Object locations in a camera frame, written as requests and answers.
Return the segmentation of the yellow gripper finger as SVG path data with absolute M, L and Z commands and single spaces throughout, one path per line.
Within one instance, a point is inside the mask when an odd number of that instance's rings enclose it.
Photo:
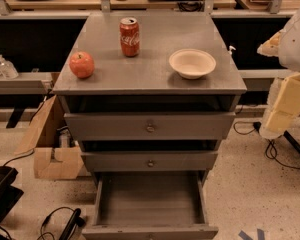
M 281 31 L 278 31 L 270 39 L 268 39 L 258 47 L 257 53 L 267 57 L 277 57 L 280 38 Z
M 276 78 L 270 86 L 267 108 L 264 112 L 260 135 L 265 139 L 276 139 L 300 115 L 300 73 L 284 79 Z

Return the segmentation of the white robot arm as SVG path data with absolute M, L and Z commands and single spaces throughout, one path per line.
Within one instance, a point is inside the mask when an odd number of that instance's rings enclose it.
M 259 133 L 273 140 L 300 115 L 300 8 L 280 31 L 259 46 L 257 53 L 277 57 L 281 66 L 292 71 L 284 79 L 275 78 L 270 86 Z

